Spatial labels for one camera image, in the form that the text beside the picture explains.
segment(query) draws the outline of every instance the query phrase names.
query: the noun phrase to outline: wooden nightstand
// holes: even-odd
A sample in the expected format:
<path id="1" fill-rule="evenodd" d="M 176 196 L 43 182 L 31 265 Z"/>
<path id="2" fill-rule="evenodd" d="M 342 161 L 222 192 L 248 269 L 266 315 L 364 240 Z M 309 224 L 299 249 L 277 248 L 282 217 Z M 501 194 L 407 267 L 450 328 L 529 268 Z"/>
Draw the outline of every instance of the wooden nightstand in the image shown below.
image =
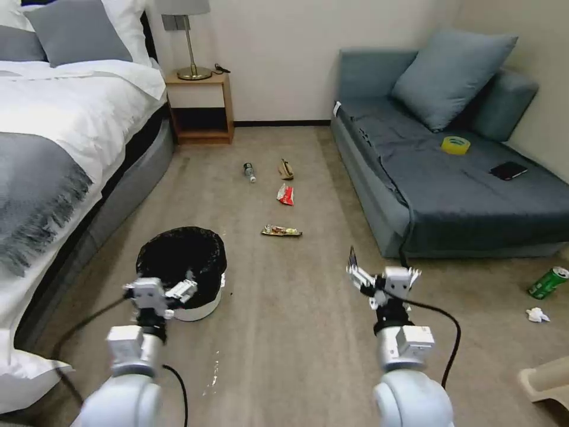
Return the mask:
<path id="1" fill-rule="evenodd" d="M 178 144 L 231 144 L 233 105 L 227 74 L 205 80 L 166 77 L 168 102 Z"/>

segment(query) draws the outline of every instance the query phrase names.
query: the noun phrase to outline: yellow tape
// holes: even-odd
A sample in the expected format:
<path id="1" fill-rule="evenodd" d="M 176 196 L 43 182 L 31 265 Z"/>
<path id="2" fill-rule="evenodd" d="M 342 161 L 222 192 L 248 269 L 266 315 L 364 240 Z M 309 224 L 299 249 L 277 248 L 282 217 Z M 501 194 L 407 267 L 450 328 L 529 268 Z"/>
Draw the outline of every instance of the yellow tape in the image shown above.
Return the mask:
<path id="1" fill-rule="evenodd" d="M 465 155 L 470 148 L 470 141 L 460 136 L 447 136 L 440 147 L 448 154 Z"/>

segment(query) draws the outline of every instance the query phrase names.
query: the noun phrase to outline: carpet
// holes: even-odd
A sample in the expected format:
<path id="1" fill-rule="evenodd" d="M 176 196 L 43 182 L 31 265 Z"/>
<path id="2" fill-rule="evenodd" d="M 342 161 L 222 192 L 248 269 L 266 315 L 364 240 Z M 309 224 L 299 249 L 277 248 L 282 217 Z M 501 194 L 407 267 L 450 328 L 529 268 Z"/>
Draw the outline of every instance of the carpet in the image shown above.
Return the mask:
<path id="1" fill-rule="evenodd" d="M 295 206 L 276 200 L 277 168 L 295 172 Z M 255 184 L 242 174 L 253 163 Z M 301 238 L 260 234 L 265 224 L 296 227 Z M 385 260 L 372 237 L 349 176 L 327 128 L 238 128 L 231 146 L 178 147 L 155 190 L 106 242 L 52 317 L 37 345 L 49 355 L 67 325 L 116 299 L 135 278 L 140 247 L 185 225 L 216 231 L 228 270 L 218 309 L 196 323 L 171 321 L 163 362 L 186 382 L 190 426 L 374 426 L 372 388 L 381 377 L 373 335 L 375 314 L 345 273 L 350 246 L 370 272 Z M 448 310 L 461 322 L 462 345 L 447 391 L 455 423 L 474 426 L 566 425 L 564 410 L 532 404 L 517 372 L 569 354 L 569 289 L 537 302 L 525 288 L 559 258 L 419 260 L 423 270 L 410 297 Z M 528 322 L 540 306 L 550 324 Z M 64 360 L 84 396 L 108 377 L 105 337 L 129 324 L 128 303 L 89 325 L 64 348 Z M 431 327 L 436 348 L 426 373 L 440 381 L 455 331 L 446 318 L 413 309 Z M 179 386 L 158 378 L 164 404 L 158 425 L 181 426 Z M 57 386 L 25 412 L 37 426 L 69 425 L 77 414 Z"/>

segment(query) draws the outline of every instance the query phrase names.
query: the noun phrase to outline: plastic bottle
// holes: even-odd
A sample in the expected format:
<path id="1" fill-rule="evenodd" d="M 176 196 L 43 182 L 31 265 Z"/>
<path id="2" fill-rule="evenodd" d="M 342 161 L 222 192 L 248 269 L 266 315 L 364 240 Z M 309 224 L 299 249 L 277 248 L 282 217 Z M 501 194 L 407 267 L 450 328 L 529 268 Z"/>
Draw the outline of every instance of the plastic bottle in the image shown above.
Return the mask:
<path id="1" fill-rule="evenodd" d="M 245 163 L 243 165 L 243 169 L 245 170 L 245 176 L 249 177 L 249 181 L 254 183 L 257 181 L 255 178 L 255 171 L 253 170 L 253 165 L 251 163 Z"/>

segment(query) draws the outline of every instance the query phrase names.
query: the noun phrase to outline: white bed sheet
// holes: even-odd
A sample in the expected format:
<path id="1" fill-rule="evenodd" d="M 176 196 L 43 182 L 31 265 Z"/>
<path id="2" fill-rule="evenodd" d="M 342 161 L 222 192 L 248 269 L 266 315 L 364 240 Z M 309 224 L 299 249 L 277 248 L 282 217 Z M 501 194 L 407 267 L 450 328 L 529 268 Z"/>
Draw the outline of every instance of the white bed sheet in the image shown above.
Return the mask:
<path id="1" fill-rule="evenodd" d="M 51 361 L 14 349 L 14 333 L 59 249 L 123 162 L 126 142 L 164 104 L 165 83 L 159 69 L 115 60 L 55 69 L 0 61 L 0 93 L 0 132 L 51 139 L 93 180 L 71 221 L 25 277 L 0 266 L 0 413 L 5 413 L 31 405 L 58 381 Z"/>

